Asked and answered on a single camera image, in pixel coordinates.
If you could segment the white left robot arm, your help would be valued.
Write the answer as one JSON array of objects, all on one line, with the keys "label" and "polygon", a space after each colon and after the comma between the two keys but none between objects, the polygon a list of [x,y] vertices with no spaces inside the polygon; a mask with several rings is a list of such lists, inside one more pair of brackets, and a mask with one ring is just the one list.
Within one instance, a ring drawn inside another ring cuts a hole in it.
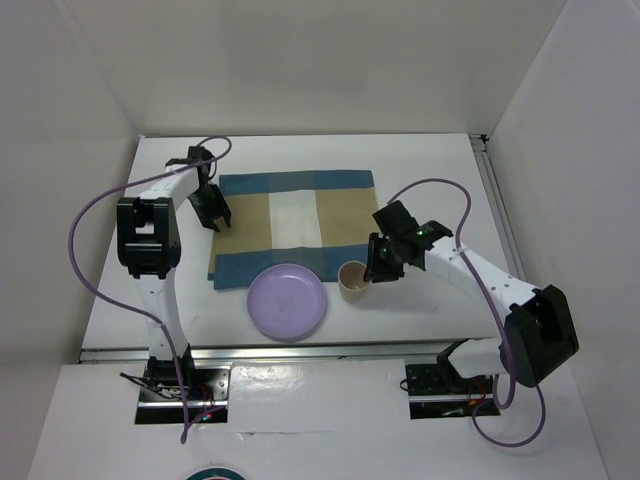
[{"label": "white left robot arm", "polygon": [[211,182],[215,161],[204,145],[191,146],[184,158],[165,164],[165,178],[137,197],[121,198],[116,206],[119,262],[133,277],[144,310],[153,316],[146,375],[176,399],[193,394],[198,377],[176,299],[175,274],[182,256],[176,210],[188,201],[204,228],[218,233],[219,220],[231,226],[231,209]]}]

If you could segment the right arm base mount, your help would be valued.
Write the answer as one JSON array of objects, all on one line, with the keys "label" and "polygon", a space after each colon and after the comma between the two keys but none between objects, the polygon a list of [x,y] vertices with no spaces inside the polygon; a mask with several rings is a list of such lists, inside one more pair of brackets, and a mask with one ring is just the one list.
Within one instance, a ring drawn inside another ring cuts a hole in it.
[{"label": "right arm base mount", "polygon": [[411,420],[499,416],[488,377],[461,379],[445,374],[436,364],[407,364],[399,388],[408,395]]}]

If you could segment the blue beige checked placemat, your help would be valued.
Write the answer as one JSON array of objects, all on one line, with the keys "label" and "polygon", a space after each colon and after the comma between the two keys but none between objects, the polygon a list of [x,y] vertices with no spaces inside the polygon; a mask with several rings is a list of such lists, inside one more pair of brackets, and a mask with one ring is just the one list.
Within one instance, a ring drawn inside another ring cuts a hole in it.
[{"label": "blue beige checked placemat", "polygon": [[344,263],[366,261],[378,209],[371,171],[222,175],[218,185],[232,218],[212,239],[208,279],[215,289],[246,288],[285,263],[334,282]]}]

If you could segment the beige cup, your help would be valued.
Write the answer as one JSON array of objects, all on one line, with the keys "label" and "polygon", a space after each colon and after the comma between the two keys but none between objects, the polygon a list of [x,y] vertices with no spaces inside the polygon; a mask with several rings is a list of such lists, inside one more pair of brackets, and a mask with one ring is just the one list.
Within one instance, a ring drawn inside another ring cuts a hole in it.
[{"label": "beige cup", "polygon": [[366,265],[358,261],[344,263],[337,276],[338,288],[342,299],[348,303],[361,300],[369,286],[364,279]]}]

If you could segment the purple plastic plate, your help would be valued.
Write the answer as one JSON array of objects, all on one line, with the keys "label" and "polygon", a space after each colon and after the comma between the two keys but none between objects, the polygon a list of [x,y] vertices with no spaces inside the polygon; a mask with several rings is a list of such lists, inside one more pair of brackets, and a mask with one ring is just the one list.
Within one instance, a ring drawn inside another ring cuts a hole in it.
[{"label": "purple plastic plate", "polygon": [[327,293],[308,268],[279,264],[265,269],[252,281],[246,306],[260,333],[280,342],[295,342],[309,337],[320,326]]}]

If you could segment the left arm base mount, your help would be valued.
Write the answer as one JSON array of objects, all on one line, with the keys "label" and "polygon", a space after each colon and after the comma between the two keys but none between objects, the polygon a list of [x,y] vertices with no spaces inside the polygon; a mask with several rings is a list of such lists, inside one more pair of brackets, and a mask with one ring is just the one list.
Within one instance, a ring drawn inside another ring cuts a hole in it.
[{"label": "left arm base mount", "polygon": [[120,372],[137,388],[136,425],[182,424],[183,407],[191,424],[226,423],[231,367],[197,367],[192,359],[181,361],[183,389],[174,362],[150,359],[142,374]]}]

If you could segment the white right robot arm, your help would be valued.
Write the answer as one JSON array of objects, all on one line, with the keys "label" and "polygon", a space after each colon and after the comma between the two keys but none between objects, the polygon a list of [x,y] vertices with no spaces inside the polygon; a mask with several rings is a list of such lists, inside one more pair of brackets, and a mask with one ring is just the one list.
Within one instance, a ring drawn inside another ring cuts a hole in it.
[{"label": "white right robot arm", "polygon": [[405,266],[417,267],[486,304],[498,323],[495,337],[464,339],[439,355],[436,379],[444,390],[457,392],[471,378],[508,373],[534,388],[577,353],[570,308],[559,288],[539,288],[509,275],[441,223],[419,224],[399,201],[373,219],[379,230],[369,236],[365,281],[397,281]]}]

